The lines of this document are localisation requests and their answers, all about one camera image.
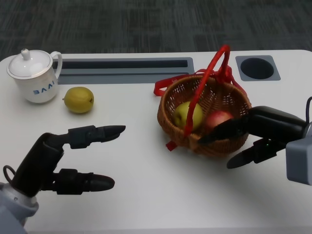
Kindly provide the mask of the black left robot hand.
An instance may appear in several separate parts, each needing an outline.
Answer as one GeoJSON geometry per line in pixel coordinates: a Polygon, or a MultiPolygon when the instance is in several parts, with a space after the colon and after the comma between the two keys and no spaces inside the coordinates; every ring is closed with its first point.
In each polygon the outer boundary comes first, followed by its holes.
{"type": "Polygon", "coordinates": [[[61,169],[58,173],[54,170],[64,154],[64,144],[69,144],[71,149],[84,149],[93,142],[103,143],[118,138],[125,128],[124,125],[91,125],[70,129],[62,135],[45,133],[28,152],[10,184],[28,197],[34,197],[39,191],[81,195],[83,192],[110,190],[115,181],[108,176],[79,173],[76,169],[61,169]]]}

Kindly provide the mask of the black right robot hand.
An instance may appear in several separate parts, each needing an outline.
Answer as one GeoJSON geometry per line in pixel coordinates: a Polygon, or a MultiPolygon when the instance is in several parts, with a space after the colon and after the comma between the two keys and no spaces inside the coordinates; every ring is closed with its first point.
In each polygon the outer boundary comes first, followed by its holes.
{"type": "Polygon", "coordinates": [[[245,134],[260,137],[253,146],[233,156],[227,162],[228,169],[242,167],[251,162],[260,163],[277,155],[287,143],[303,138],[308,120],[268,106],[256,106],[239,118],[229,119],[198,140],[199,144],[211,144],[217,140],[234,140],[245,134]]]}

